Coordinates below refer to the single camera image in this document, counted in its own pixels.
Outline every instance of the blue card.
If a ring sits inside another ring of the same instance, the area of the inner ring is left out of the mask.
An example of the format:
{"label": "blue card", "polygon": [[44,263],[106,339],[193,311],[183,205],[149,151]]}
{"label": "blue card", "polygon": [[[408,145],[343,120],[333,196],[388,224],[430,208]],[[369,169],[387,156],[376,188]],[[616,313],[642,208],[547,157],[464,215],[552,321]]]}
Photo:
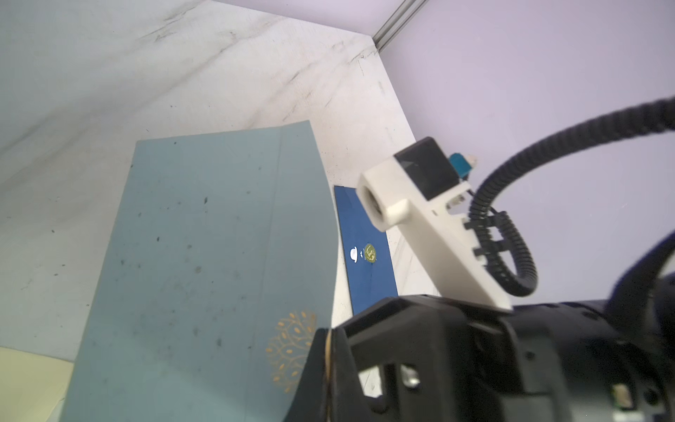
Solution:
{"label": "blue card", "polygon": [[356,189],[335,186],[354,315],[381,299],[398,296],[387,234],[376,229],[356,196]]}
{"label": "blue card", "polygon": [[61,422],[281,421],[331,322],[330,194],[309,122],[139,142]]}

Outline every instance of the black cable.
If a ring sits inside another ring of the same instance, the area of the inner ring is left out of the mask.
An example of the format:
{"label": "black cable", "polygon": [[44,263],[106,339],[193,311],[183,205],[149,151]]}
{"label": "black cable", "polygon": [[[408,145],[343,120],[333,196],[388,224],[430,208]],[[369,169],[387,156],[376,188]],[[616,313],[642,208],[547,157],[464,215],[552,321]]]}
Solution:
{"label": "black cable", "polygon": [[[495,198],[511,183],[560,157],[597,145],[675,130],[675,98],[662,99],[587,120],[555,133],[515,154],[485,179],[475,192],[468,216],[471,221],[485,220]],[[537,268],[525,241],[506,213],[501,212],[499,232],[509,246],[516,274],[506,266],[493,244],[487,226],[477,225],[475,232],[485,250],[487,270],[509,294],[527,296],[537,288]]]}
{"label": "black cable", "polygon": [[[467,190],[466,193],[468,193],[468,194],[471,195],[471,196],[474,196],[474,195],[475,195],[475,194],[473,193],[473,190],[471,190],[471,189]],[[497,215],[497,210],[494,209],[493,207],[490,207],[490,211],[492,211],[492,214],[493,214],[493,215]]]}

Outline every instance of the white wall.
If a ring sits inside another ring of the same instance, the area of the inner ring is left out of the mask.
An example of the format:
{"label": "white wall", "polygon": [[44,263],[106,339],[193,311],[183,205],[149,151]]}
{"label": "white wall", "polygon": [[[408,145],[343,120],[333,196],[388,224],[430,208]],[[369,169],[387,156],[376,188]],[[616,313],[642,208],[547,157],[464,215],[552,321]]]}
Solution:
{"label": "white wall", "polygon": [[375,35],[403,0],[218,0],[223,3],[266,11],[346,29],[370,36]]}
{"label": "white wall", "polygon": [[[417,138],[478,156],[478,186],[525,146],[601,113],[675,94],[670,0],[429,0],[382,52]],[[675,135],[549,164],[496,201],[539,268],[517,302],[603,298],[675,228]]]}

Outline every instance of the gold sticker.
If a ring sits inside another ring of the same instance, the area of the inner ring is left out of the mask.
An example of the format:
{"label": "gold sticker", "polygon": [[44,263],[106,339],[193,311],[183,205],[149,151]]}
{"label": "gold sticker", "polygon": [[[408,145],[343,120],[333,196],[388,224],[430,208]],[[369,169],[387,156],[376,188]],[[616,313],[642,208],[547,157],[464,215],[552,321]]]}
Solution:
{"label": "gold sticker", "polygon": [[284,392],[298,385],[316,328],[317,316],[304,311],[289,313],[275,326],[278,334],[269,340],[265,352],[272,366],[272,382]]}
{"label": "gold sticker", "polygon": [[363,257],[370,263],[375,262],[377,254],[375,253],[375,247],[372,244],[368,243],[366,245],[366,248],[363,250]]}

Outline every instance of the white table surface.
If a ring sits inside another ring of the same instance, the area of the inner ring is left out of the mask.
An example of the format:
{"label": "white table surface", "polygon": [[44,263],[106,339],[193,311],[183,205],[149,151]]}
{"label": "white table surface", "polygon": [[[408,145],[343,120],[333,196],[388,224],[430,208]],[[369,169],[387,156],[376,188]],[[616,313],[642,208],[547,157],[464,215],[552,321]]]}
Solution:
{"label": "white table surface", "polygon": [[[310,120],[344,186],[414,142],[366,35],[209,0],[8,0],[0,34],[0,346],[75,359],[137,140]],[[399,293],[434,292],[389,243]]]}

